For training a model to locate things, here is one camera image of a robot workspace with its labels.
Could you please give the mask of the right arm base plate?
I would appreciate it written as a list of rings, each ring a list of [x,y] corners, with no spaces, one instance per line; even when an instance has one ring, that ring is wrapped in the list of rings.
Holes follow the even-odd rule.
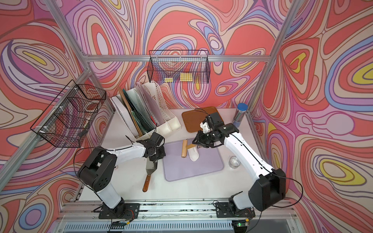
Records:
[[[254,218],[255,212],[252,208],[238,209],[231,202],[213,201],[213,206],[216,210],[217,218]]]

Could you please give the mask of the wooden dough roller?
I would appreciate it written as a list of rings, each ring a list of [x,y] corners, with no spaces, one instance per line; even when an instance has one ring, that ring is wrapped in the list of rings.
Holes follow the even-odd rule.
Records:
[[[181,157],[186,158],[188,149],[194,148],[196,146],[197,145],[195,144],[189,144],[187,139],[183,140]]]

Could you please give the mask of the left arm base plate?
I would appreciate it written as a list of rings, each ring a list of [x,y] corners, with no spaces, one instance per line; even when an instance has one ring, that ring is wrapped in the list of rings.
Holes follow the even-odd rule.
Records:
[[[119,203],[114,209],[103,204],[99,212],[99,219],[136,219],[139,215],[140,204]]]

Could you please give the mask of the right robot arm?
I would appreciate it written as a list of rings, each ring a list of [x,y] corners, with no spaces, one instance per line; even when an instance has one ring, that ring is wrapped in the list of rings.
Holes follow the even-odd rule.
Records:
[[[234,207],[241,210],[255,208],[263,212],[286,195],[286,174],[265,162],[245,141],[239,129],[232,123],[225,124],[219,113],[206,115],[200,123],[193,144],[203,148],[225,146],[247,170],[252,186],[247,192],[234,195]]]

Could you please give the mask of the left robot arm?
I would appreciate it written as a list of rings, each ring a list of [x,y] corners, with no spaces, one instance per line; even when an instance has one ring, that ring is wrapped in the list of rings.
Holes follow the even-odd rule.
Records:
[[[121,213],[124,211],[124,200],[111,183],[114,168],[137,158],[146,158],[155,166],[166,156],[164,143],[164,137],[154,132],[150,138],[122,148],[95,147],[78,170],[77,177],[93,190],[105,207]]]

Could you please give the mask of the white dough piece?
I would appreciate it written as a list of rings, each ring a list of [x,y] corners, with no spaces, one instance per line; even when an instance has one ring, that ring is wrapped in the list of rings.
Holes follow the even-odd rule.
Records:
[[[189,148],[187,152],[192,162],[196,162],[199,159],[199,152],[197,147]]]

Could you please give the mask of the purple cutting board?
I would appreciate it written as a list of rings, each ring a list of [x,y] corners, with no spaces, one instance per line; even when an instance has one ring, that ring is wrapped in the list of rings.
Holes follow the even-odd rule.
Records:
[[[166,156],[162,159],[165,180],[173,182],[195,176],[221,171],[224,168],[217,148],[198,148],[199,158],[192,161],[189,156],[183,158],[183,142],[175,141],[164,145]]]

